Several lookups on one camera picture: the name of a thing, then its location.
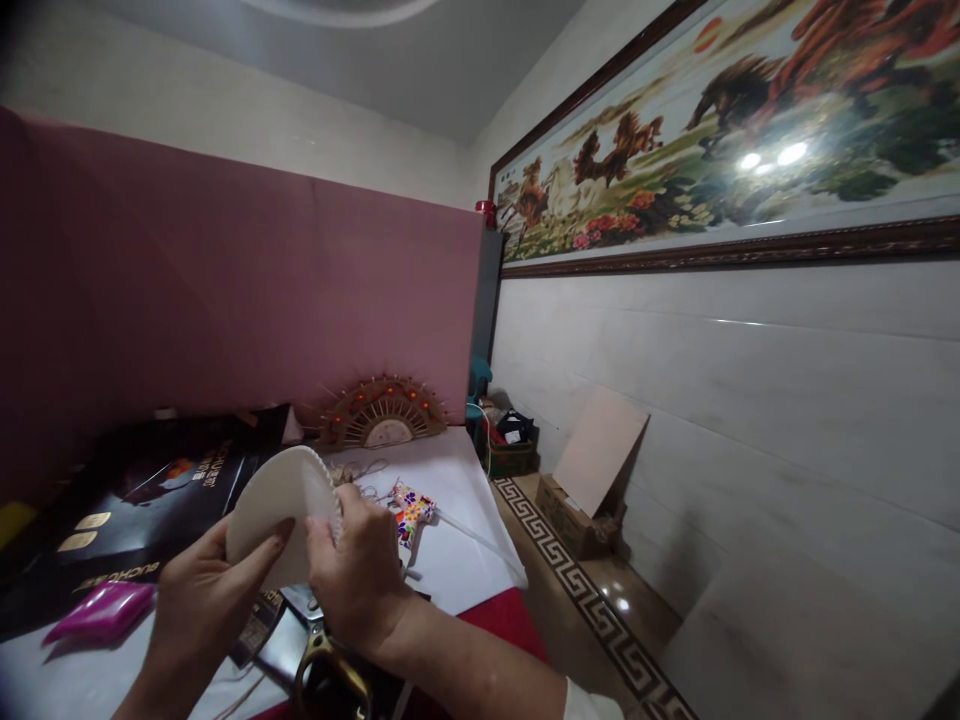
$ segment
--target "right hand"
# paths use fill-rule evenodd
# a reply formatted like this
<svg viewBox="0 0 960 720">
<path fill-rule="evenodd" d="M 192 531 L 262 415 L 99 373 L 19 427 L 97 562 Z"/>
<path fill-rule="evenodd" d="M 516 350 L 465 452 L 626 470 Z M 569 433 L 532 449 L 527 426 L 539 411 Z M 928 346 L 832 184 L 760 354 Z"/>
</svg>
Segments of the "right hand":
<svg viewBox="0 0 960 720">
<path fill-rule="evenodd" d="M 393 513 L 365 501 L 352 483 L 341 485 L 336 493 L 343 505 L 338 544 L 328 523 L 306 521 L 310 588 L 330 633 L 376 662 L 417 596 L 400 575 Z"/>
</svg>

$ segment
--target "white sleeve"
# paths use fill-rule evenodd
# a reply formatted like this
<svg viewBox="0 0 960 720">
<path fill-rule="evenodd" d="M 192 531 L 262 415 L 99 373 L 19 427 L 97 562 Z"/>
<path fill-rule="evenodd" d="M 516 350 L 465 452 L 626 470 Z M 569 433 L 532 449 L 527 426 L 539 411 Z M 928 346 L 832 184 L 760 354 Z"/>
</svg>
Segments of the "white sleeve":
<svg viewBox="0 0 960 720">
<path fill-rule="evenodd" d="M 567 678 L 567 706 L 563 720 L 623 720 L 623 711 L 610 698 L 590 695 Z"/>
</svg>

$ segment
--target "paper plate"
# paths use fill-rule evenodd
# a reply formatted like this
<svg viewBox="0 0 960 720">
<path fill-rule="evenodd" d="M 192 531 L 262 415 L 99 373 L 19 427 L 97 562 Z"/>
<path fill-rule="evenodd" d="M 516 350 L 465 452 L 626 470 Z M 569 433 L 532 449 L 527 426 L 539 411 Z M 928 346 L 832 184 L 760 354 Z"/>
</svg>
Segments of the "paper plate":
<svg viewBox="0 0 960 720">
<path fill-rule="evenodd" d="M 277 523 L 292 517 L 297 524 L 290 542 L 260 589 L 307 582 L 310 564 L 304 519 L 308 515 L 326 519 L 334 539 L 340 539 L 343 514 L 333 478 L 319 455 L 298 445 L 270 458 L 250 478 L 230 517 L 227 562 L 243 560 L 270 536 Z"/>
</svg>

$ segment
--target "painting frame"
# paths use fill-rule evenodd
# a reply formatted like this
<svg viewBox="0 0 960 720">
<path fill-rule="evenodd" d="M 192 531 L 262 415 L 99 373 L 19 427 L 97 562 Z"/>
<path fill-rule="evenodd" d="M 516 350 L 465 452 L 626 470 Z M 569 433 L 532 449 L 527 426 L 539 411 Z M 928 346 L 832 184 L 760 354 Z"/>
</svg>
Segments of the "painting frame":
<svg viewBox="0 0 960 720">
<path fill-rule="evenodd" d="M 524 135 L 490 168 L 487 197 L 496 199 L 497 176 L 563 121 L 606 89 L 631 64 L 650 52 L 671 31 L 709 0 L 675 0 L 609 61 Z M 768 264 L 909 261 L 960 257 L 960 214 L 897 222 L 838 227 L 810 232 L 707 242 L 667 249 L 636 249 L 615 254 L 504 265 L 502 278 L 722 270 Z"/>
</svg>

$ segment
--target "gold scissors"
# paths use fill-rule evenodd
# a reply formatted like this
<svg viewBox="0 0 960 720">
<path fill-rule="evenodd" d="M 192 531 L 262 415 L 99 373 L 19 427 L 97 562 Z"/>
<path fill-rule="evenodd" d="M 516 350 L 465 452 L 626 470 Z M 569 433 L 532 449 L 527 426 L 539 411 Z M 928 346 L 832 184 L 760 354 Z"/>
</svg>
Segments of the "gold scissors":
<svg viewBox="0 0 960 720">
<path fill-rule="evenodd" d="M 296 590 L 297 594 L 302 594 L 299 587 Z M 302 606 L 301 602 L 294 601 L 292 593 L 284 592 L 284 597 L 291 601 L 297 614 L 307 622 L 307 647 L 293 683 L 293 699 L 297 710 L 305 718 L 352 716 L 355 720 L 372 719 L 373 692 L 370 683 L 331 641 L 324 624 L 323 611 L 309 588 L 306 588 L 306 593 L 309 594 L 309 601 Z"/>
</svg>

